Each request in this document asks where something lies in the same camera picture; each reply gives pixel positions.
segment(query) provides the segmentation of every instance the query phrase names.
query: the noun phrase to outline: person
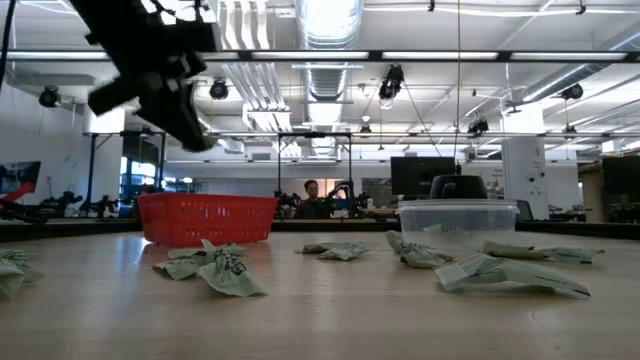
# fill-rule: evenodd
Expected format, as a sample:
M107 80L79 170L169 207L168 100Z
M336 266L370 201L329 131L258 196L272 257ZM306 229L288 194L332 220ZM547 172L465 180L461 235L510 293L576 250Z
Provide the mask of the person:
M293 216L294 219L329 219L331 214L322 199L318 198L318 182L308 180L304 183L304 191L309 198L300 203Z

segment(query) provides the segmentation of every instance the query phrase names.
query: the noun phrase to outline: air duct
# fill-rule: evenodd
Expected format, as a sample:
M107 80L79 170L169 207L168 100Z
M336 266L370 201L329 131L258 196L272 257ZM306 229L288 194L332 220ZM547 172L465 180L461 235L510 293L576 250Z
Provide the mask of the air duct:
M597 49L599 51L639 51L640 50L640 23L627 28L625 31L609 39ZM577 84L586 78L597 74L612 64L582 64L567 65L541 81L515 93L514 100L508 105L524 105L538 102L549 96L556 95L566 88ZM480 114L488 114L498 107L498 101L487 101L476 109Z
M363 0L296 0L296 13L301 47L306 50L353 49L362 24ZM332 131L340 121L348 70L312 69L306 71L307 100L324 102L309 104L309 120L315 130ZM318 155L331 153L333 141L314 139Z

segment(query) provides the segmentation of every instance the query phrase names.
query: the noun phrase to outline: pillar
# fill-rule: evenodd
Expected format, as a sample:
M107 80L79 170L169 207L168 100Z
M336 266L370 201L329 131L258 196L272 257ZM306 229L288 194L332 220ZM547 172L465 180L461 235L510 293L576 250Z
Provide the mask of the pillar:
M543 109L539 104L523 106L518 110L521 112L505 117L505 132L545 132ZM544 139L514 137L503 140L502 167L505 199L527 201L534 219L548 219L549 200Z
M116 108L101 116L86 106L84 112L86 130L89 133L118 133L124 130L125 110ZM122 137L100 136L96 140L91 201L99 201L103 195L114 200L120 194L120 158Z

